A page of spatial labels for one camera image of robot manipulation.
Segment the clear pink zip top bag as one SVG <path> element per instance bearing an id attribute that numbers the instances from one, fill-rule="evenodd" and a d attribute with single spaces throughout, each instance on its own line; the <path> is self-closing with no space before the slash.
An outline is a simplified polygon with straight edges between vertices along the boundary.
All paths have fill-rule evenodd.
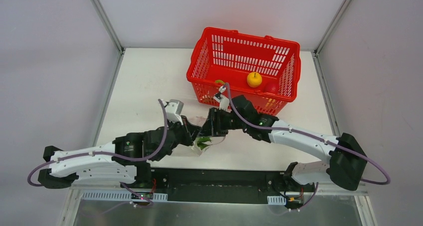
<path id="1" fill-rule="evenodd" d="M 174 133 L 179 144 L 172 149 L 172 157 L 199 157 L 211 146 L 225 140 L 225 136 L 207 136 L 201 133 L 206 122 L 204 117 L 188 118 L 184 115 L 167 114 L 168 128 Z"/>

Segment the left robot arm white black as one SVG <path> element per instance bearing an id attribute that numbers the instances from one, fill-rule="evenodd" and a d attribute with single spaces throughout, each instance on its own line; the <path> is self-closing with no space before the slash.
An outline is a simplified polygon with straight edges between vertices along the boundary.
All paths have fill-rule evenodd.
<path id="1" fill-rule="evenodd" d="M 152 182 L 150 161 L 160 161 L 178 145 L 193 146 L 202 128 L 185 116 L 179 122 L 145 132 L 133 132 L 104 145 L 75 151 L 47 146 L 37 187 L 65 189 L 73 183 L 118 182 L 147 188 Z"/>

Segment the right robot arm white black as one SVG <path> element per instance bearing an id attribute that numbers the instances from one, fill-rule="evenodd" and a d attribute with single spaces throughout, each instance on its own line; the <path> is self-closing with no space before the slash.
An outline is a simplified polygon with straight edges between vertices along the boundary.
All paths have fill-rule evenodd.
<path id="1" fill-rule="evenodd" d="M 209 110 L 199 137 L 223 137 L 230 130 L 242 130 L 255 140 L 286 145 L 318 158 L 317 162 L 293 162 L 288 166 L 283 184 L 290 191 L 315 182 L 333 182 L 349 191 L 358 188 L 367 162 L 354 136 L 343 133 L 337 137 L 293 128 L 276 116 L 258 113 L 243 95 L 232 102 L 235 109 L 231 112 Z"/>

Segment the white daikon radish toy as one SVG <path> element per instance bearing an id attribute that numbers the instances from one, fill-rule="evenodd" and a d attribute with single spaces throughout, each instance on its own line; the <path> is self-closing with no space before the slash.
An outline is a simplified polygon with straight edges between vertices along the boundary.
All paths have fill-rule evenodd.
<path id="1" fill-rule="evenodd" d="M 206 149 L 212 146 L 211 137 L 198 137 L 194 140 L 191 149 L 198 154 L 203 153 Z"/>

